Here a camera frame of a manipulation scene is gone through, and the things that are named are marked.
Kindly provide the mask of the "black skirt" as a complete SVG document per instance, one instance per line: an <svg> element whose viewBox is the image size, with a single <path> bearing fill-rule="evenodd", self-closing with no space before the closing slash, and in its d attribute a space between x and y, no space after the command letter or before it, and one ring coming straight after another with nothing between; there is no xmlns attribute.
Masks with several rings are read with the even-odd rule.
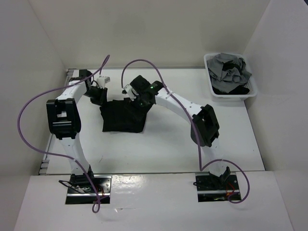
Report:
<svg viewBox="0 0 308 231"><path fill-rule="evenodd" d="M145 105L130 98L108 101L100 107L103 132L141 133L153 104Z"/></svg>

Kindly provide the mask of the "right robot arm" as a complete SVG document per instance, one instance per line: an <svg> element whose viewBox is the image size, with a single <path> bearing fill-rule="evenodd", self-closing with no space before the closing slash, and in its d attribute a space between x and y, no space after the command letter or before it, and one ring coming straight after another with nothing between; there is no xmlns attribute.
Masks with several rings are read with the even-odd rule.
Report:
<svg viewBox="0 0 308 231"><path fill-rule="evenodd" d="M191 125L191 139L197 144L200 154L209 158L211 185L222 189L228 183L230 168L222 161L220 151L219 123L213 107L195 104L171 91L160 81L150 83L137 76L123 88L138 110L156 104L174 112Z"/></svg>

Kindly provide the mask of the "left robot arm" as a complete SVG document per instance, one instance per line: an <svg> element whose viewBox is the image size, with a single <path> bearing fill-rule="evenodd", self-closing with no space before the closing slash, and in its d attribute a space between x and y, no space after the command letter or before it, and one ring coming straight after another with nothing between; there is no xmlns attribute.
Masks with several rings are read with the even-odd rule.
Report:
<svg viewBox="0 0 308 231"><path fill-rule="evenodd" d="M49 130L60 141L68 156L71 168L69 183L77 192L83 190L88 193L96 186L94 174L81 147L81 119L77 103L82 96L89 97L90 102L98 106L106 103L108 82L110 77L99 74L96 79L92 79L92 72L80 70L79 76L70 79L69 86L61 95L46 103Z"/></svg>

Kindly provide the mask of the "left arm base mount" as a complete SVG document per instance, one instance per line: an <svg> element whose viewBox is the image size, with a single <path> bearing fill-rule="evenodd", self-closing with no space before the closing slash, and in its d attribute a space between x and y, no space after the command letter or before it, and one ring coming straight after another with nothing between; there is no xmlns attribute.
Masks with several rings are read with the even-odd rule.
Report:
<svg viewBox="0 0 308 231"><path fill-rule="evenodd" d="M112 176L94 175L91 179L101 204L109 204ZM69 180L58 180L58 182L67 188L66 205L93 204L97 200L95 190L86 176L71 175Z"/></svg>

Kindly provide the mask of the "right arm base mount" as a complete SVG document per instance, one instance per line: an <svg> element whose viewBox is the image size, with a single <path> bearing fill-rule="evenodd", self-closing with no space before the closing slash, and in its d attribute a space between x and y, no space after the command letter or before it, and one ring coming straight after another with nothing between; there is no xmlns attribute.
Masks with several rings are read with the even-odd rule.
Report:
<svg viewBox="0 0 308 231"><path fill-rule="evenodd" d="M215 186L209 174L196 174L193 185L197 189L198 202L240 201L241 193L235 174L221 185Z"/></svg>

